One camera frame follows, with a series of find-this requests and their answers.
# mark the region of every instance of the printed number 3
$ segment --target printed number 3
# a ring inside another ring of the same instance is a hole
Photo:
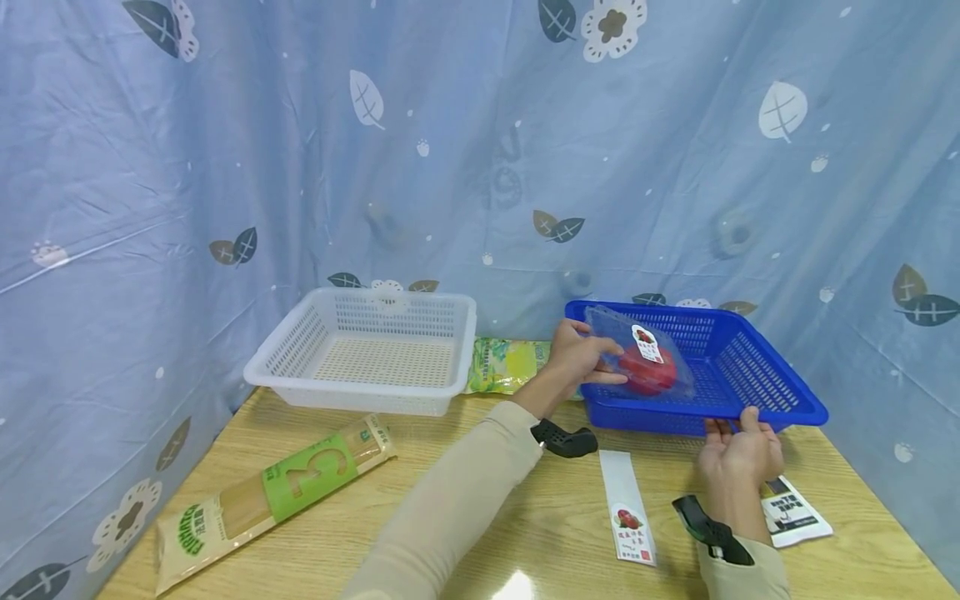
[[[300,487],[301,483],[322,475],[318,464],[320,463],[321,457],[325,454],[337,455],[337,462],[339,463],[337,466],[338,475],[343,475],[347,472],[347,456],[336,448],[324,448],[310,457],[310,460],[306,463],[306,468],[291,468],[287,470],[287,483],[290,484],[290,491],[295,498],[303,495],[303,489]]]

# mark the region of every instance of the pasta package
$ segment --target pasta package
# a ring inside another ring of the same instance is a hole
[[[477,338],[464,394],[514,394],[549,358],[550,342]]]
[[[396,456],[368,415],[156,527],[156,595]]]

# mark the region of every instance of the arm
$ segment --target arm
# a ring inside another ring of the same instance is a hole
[[[540,459],[530,434],[538,422],[517,404],[497,404],[407,495],[342,597],[436,598]]]
[[[530,428],[549,418],[585,380],[623,383],[597,372],[600,352],[623,350],[589,328],[564,320],[542,371],[497,404],[434,465],[400,504],[341,596],[345,600],[437,598],[470,548],[490,527],[507,495],[543,451]]]
[[[759,487],[748,480],[730,478],[708,485],[710,518],[726,523],[754,558],[753,566],[726,563],[710,556],[697,544],[700,574],[710,600],[789,600],[786,569],[767,530]]]
[[[789,600],[790,589],[780,554],[767,530],[760,486],[783,473],[780,440],[770,425],[745,409],[740,431],[725,421],[707,421],[707,443],[698,460],[707,479],[710,518],[726,523],[754,559],[753,566],[730,564],[697,544],[700,573],[710,600]]]

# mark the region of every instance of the hand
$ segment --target hand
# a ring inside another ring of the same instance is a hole
[[[611,338],[597,338],[590,333],[588,324],[563,319],[553,334],[550,358],[543,370],[565,375],[567,397],[573,396],[581,383],[620,385],[627,382],[626,375],[610,372],[600,358],[601,354],[620,356],[623,348]]]
[[[512,400],[537,419],[548,419],[581,383],[626,383],[626,375],[606,371],[601,354],[619,356],[623,348],[610,338],[591,336],[586,323],[564,319],[553,334],[550,358]]]
[[[726,420],[707,419],[707,443],[697,464],[708,485],[746,481],[758,490],[783,474],[783,448],[773,428],[758,421],[759,411],[747,407],[733,433]]]

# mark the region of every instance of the blue plastic basket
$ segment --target blue plastic basket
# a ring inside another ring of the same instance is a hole
[[[827,408],[800,376],[743,317],[727,310],[575,300],[566,316],[584,320],[601,305],[669,335],[693,372],[693,398],[663,393],[636,399],[626,386],[582,386],[590,422],[597,427],[703,436],[704,418],[737,419],[757,406],[760,419],[780,431],[823,425]]]

